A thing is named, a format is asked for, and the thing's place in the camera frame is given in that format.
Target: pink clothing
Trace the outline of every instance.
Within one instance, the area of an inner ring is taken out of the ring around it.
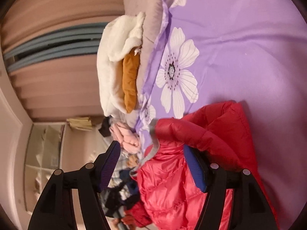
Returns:
[[[114,140],[118,141],[128,153],[136,154],[141,149],[139,136],[132,133],[128,125],[116,122],[111,125],[110,131]]]

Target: pink curtain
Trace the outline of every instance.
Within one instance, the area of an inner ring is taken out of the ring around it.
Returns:
[[[110,22],[124,13],[123,0],[16,0],[2,23],[2,50],[60,28]]]
[[[103,115],[96,55],[54,59],[9,74],[16,94],[34,121],[65,121]]]

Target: metal screw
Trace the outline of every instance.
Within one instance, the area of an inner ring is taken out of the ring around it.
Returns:
[[[62,170],[57,169],[57,170],[54,171],[54,174],[55,175],[60,175],[60,174],[62,174]]]
[[[211,167],[212,169],[214,169],[214,170],[217,170],[217,169],[219,168],[219,165],[216,164],[216,163],[212,163],[212,164],[210,164],[210,167]]]
[[[244,174],[244,175],[250,175],[251,172],[250,172],[249,170],[246,170],[246,169],[245,169],[245,170],[243,170],[243,174]]]
[[[94,167],[94,164],[93,164],[93,163],[87,163],[87,164],[85,165],[85,167],[86,167],[88,170],[90,170],[90,169],[92,169],[92,168]]]

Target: white fleece blanket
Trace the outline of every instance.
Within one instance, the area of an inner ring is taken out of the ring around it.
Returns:
[[[104,115],[126,114],[122,90],[121,60],[132,48],[142,45],[143,12],[137,16],[120,16],[104,29],[97,53],[100,102]]]

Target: purple bedsheet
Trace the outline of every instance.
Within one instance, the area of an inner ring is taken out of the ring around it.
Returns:
[[[307,200],[305,21],[291,0],[163,1],[136,127],[143,147],[154,117],[241,101],[259,173],[288,229]]]

